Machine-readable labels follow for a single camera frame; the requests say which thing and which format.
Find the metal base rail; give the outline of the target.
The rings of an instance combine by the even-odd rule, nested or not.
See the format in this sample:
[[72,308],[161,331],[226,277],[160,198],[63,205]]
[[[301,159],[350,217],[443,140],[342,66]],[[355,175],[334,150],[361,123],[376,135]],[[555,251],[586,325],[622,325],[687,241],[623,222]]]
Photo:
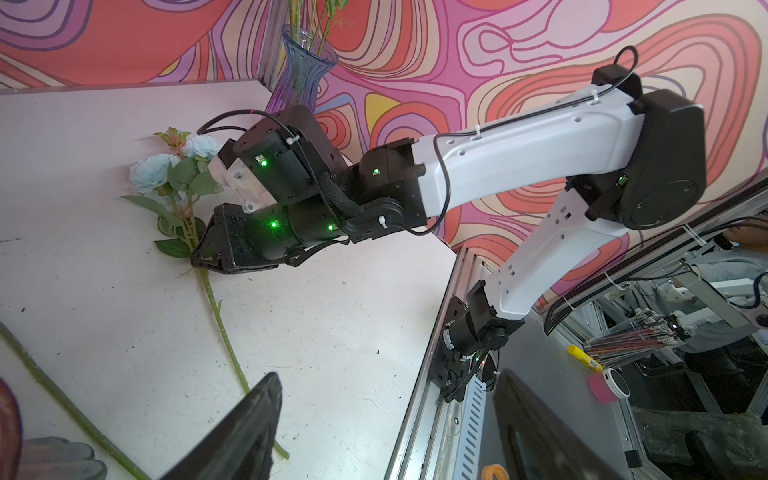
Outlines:
[[468,375],[480,355],[449,350],[448,326],[488,265],[468,248],[457,254],[386,470],[387,479],[476,479],[486,385]]

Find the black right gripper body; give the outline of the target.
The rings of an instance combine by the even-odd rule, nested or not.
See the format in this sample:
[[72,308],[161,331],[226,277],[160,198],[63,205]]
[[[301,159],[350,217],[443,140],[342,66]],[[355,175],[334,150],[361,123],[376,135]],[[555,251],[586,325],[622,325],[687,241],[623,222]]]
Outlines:
[[277,203],[252,214],[239,201],[215,207],[193,266],[222,274],[298,266],[349,243],[348,223],[360,214],[345,190],[350,168],[306,107],[264,113],[216,156],[227,167],[242,160]]

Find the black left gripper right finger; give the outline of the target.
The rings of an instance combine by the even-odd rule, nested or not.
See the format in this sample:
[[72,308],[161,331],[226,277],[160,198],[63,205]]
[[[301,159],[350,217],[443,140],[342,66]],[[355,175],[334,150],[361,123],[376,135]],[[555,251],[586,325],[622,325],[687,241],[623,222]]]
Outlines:
[[509,369],[493,391],[501,448],[511,479],[622,479],[624,476]]

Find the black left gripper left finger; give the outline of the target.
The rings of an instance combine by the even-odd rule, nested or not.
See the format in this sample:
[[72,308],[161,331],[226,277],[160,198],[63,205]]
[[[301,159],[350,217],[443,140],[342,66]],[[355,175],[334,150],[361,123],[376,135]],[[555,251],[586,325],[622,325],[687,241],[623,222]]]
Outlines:
[[270,372],[163,480],[267,480],[281,407],[282,385]]

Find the red glass vase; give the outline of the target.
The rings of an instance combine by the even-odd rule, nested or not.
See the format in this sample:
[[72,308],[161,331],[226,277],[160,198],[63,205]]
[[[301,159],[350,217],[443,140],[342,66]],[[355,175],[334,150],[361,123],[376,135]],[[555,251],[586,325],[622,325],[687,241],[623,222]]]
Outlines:
[[19,404],[1,381],[2,479],[105,479],[107,474],[107,465],[85,443],[51,436],[24,439]]

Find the small pink rosebud stem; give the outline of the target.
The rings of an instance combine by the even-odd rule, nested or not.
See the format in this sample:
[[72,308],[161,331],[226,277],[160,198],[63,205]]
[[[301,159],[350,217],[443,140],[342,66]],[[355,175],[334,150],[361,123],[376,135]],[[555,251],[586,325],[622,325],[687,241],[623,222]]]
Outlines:
[[1,323],[1,337],[17,355],[33,380],[36,381],[66,412],[73,422],[101,449],[111,456],[134,479],[150,480],[151,477],[134,463],[114,442],[112,442],[90,419],[74,404],[61,388],[42,370],[26,347],[11,330]]

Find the pale blue rose spray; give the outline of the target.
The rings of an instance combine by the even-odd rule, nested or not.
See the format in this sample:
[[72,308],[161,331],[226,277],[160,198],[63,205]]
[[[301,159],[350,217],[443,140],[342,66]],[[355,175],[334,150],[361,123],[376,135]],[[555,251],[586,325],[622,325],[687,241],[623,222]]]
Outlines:
[[156,228],[164,236],[155,242],[158,251],[189,259],[205,230],[195,206],[202,198],[223,190],[209,171],[222,144],[208,135],[174,127],[154,136],[166,149],[130,167],[134,192],[123,198],[156,215]]

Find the yellow marker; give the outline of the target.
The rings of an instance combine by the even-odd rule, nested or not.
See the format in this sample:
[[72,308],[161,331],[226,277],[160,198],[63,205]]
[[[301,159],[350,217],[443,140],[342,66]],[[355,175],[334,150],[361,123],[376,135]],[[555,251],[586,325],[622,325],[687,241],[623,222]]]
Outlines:
[[569,355],[577,359],[579,362],[594,372],[602,372],[604,370],[604,367],[599,362],[597,362],[576,345],[570,345],[567,348],[567,352]]

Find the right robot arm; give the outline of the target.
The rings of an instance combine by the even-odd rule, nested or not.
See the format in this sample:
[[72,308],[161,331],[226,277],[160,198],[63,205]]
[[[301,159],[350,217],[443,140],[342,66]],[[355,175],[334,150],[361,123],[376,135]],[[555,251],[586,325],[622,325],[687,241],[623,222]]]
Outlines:
[[538,300],[631,231],[696,205],[707,186],[703,107],[643,86],[634,66],[597,68],[590,85],[527,112],[455,133],[402,138],[346,162],[315,114],[260,112],[210,165],[237,202],[217,206],[191,253],[220,274],[297,267],[321,250],[465,227],[466,204],[494,199],[528,234],[489,277],[449,301],[430,380],[445,401],[495,379],[490,361]]

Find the purple ribbed glass vase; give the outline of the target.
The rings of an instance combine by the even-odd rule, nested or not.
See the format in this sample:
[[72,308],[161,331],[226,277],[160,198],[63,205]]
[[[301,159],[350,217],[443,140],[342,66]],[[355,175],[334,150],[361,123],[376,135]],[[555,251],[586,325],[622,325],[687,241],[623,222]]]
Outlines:
[[320,81],[338,64],[336,51],[320,37],[289,24],[282,28],[286,58],[282,74],[272,92],[266,111],[276,114],[293,106],[306,107],[314,113]]

